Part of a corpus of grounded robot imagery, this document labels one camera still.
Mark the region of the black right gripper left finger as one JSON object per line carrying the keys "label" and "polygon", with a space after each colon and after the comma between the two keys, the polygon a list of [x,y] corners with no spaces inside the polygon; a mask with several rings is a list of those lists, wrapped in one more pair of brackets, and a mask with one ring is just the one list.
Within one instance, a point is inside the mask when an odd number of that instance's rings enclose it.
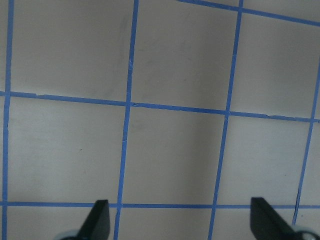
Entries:
{"label": "black right gripper left finger", "polygon": [[107,240],[110,235],[109,202],[97,200],[83,225],[75,236],[76,240]]}

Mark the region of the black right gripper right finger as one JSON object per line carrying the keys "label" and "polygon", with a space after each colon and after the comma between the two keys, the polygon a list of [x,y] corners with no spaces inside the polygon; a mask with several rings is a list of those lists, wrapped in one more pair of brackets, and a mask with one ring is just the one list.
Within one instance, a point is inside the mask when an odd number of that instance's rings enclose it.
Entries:
{"label": "black right gripper right finger", "polygon": [[251,198],[249,225],[256,240],[300,239],[300,234],[263,197]]}

